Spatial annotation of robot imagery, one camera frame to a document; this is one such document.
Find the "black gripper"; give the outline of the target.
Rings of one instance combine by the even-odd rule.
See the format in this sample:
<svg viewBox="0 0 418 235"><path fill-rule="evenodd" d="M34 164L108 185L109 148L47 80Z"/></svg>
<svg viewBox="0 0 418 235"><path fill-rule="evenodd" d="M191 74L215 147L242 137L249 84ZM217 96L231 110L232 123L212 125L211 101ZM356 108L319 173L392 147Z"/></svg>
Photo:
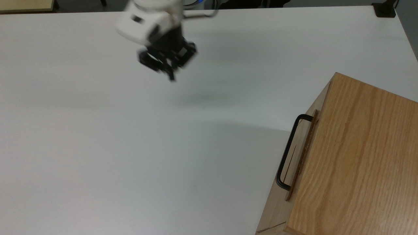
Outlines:
<svg viewBox="0 0 418 235"><path fill-rule="evenodd" d="M182 25L165 33L157 25L148 35L148 40L151 44L147 50L137 51L137 60L157 73L164 73L170 82L176 82L174 72L184 68L198 52L195 43L185 40ZM169 52L169 59L161 52Z"/></svg>

